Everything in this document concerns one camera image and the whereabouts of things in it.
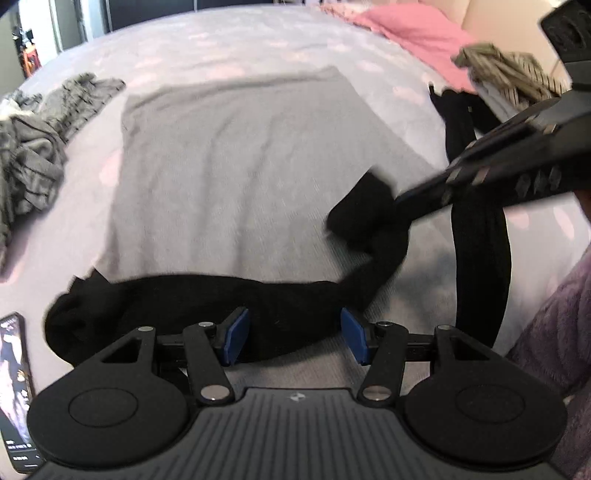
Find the phone screen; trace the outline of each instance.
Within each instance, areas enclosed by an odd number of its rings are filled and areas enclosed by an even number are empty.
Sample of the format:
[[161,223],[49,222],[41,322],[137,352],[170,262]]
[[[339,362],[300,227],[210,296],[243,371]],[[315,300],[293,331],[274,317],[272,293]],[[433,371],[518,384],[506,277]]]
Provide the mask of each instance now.
[[43,463],[27,427],[33,389],[24,333],[18,313],[0,320],[0,432],[19,473],[32,472]]

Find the gray ribbed plate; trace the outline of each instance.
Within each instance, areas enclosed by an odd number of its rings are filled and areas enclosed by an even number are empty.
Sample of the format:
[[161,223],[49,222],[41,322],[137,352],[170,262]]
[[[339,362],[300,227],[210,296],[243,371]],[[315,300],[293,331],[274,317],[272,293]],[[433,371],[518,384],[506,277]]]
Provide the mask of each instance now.
[[168,451],[102,472],[48,463],[34,480],[560,480],[549,465],[476,473],[415,445],[388,410],[366,408],[348,390],[251,388],[241,401],[206,408]]

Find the headboard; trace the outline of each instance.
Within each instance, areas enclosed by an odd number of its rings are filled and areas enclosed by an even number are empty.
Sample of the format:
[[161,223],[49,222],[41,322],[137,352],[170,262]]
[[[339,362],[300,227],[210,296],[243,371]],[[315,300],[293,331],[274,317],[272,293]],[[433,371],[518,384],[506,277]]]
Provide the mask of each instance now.
[[480,41],[501,50],[535,55],[544,70],[570,83],[562,63],[538,24],[563,0],[419,0],[442,10],[447,17]]

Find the purple fleece blanket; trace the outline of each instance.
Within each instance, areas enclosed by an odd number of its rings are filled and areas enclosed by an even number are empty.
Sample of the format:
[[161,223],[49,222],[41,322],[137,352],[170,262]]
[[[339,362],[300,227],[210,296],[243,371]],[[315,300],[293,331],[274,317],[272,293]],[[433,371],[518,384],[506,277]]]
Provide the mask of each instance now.
[[517,340],[508,358],[574,395],[552,462],[569,478],[591,480],[591,247]]

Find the pink pillow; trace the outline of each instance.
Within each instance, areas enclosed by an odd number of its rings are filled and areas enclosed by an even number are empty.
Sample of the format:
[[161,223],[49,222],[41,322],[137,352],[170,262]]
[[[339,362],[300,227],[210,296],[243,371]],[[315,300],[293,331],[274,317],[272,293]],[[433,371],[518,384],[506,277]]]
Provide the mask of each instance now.
[[467,69],[456,67],[452,57],[475,40],[437,8],[422,4],[383,5],[351,18],[350,22],[395,41],[439,72],[452,88],[474,92]]

